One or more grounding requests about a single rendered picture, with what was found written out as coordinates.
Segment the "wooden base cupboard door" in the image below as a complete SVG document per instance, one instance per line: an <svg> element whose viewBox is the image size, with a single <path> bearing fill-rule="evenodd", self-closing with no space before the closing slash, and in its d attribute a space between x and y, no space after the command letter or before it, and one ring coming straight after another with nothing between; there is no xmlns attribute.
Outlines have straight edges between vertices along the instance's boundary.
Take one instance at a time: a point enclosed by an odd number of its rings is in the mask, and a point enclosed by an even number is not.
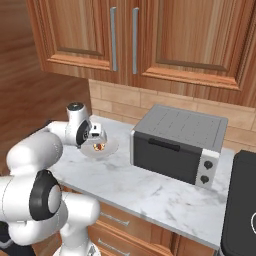
<svg viewBox="0 0 256 256"><path fill-rule="evenodd" d="M175 235L172 242L174 256L215 256L215 250L181 235Z"/></svg>

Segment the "grey black toaster oven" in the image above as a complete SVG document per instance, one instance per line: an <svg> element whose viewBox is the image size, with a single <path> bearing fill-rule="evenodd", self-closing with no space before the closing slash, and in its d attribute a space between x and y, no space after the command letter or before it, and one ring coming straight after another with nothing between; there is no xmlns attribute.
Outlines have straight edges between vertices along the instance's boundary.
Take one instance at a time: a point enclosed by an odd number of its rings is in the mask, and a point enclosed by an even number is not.
<svg viewBox="0 0 256 256"><path fill-rule="evenodd" d="M131 139L135 131L195 146L202 149L202 154L196 183L192 185L209 189L216 174L227 124L228 120L224 117L156 104L131 131L130 163L134 165ZM213 167L206 169L205 161L211 161ZM202 183L200 178L203 175L208 176L208 183Z"/></svg>

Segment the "black toaster oven door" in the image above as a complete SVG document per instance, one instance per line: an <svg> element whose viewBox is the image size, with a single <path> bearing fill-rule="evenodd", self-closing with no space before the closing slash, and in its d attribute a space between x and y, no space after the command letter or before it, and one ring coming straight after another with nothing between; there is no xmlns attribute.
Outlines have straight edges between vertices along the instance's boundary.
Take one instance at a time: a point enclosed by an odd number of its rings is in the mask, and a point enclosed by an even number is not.
<svg viewBox="0 0 256 256"><path fill-rule="evenodd" d="M171 149L151 145L148 143L148 139L150 138L179 145L180 151L176 152ZM131 160L135 166L186 183L196 183L198 166L202 154L201 148L138 131L134 132L131 141L133 142Z"/></svg>

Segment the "wooden drawer front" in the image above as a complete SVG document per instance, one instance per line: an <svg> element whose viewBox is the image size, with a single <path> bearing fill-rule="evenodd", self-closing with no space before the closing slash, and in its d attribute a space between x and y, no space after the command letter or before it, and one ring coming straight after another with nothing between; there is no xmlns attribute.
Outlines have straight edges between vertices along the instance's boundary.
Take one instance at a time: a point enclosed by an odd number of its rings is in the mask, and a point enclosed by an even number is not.
<svg viewBox="0 0 256 256"><path fill-rule="evenodd" d="M147 243L101 221L89 226L88 234L102 256L120 255L100 245L98 238L123 252L130 252L130 256L173 256L171 251L164 246Z"/></svg>
<svg viewBox="0 0 256 256"><path fill-rule="evenodd" d="M145 242L150 242L151 238L151 224L139 217L136 217L132 214L129 214L125 211L117 209L113 206L107 205L105 203L100 203L101 212L112 215L123 221L130 221L129 226L123 226L113 220L110 220L104 216L99 217L99 220L105 222L108 225L111 225L129 235L132 235L136 238L139 238Z"/></svg>

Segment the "white round plate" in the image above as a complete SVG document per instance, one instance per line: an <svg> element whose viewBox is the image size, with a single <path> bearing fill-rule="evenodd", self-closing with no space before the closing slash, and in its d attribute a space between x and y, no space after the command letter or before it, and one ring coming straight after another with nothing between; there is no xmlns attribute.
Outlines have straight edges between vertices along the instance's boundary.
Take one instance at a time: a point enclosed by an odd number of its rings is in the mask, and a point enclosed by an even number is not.
<svg viewBox="0 0 256 256"><path fill-rule="evenodd" d="M110 138L105 143L105 149L103 151L95 151L93 145L83 144L80 148L80 152L86 157L104 158L114 154L119 147L118 141L115 138Z"/></svg>

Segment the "wooden wall cupboard door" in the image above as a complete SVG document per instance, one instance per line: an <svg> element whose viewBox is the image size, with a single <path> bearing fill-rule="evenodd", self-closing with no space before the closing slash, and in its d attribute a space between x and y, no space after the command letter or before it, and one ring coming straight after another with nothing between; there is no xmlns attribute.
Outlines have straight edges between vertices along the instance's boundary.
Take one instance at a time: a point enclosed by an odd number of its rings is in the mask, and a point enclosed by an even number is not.
<svg viewBox="0 0 256 256"><path fill-rule="evenodd" d="M125 82L123 0L26 0L41 69L78 78ZM118 70L112 68L110 8Z"/></svg>
<svg viewBox="0 0 256 256"><path fill-rule="evenodd" d="M256 0L127 0L126 21L129 85L256 107Z"/></svg>

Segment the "black hob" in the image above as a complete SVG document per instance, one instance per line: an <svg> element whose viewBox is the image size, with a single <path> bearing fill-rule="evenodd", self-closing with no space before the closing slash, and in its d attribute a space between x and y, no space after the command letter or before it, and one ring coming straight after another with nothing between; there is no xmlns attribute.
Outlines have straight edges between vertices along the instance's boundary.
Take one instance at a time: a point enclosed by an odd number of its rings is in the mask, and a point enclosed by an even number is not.
<svg viewBox="0 0 256 256"><path fill-rule="evenodd" d="M233 159L220 248L224 256L256 256L256 153Z"/></svg>

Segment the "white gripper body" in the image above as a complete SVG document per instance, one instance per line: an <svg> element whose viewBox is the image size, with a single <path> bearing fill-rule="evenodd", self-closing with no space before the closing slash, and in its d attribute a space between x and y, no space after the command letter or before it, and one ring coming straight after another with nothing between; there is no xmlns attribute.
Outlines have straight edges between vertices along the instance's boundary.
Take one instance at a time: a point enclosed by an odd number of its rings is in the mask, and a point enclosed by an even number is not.
<svg viewBox="0 0 256 256"><path fill-rule="evenodd" d="M106 132L102 129L92 129L89 132L87 142L90 145L106 143L107 142Z"/></svg>

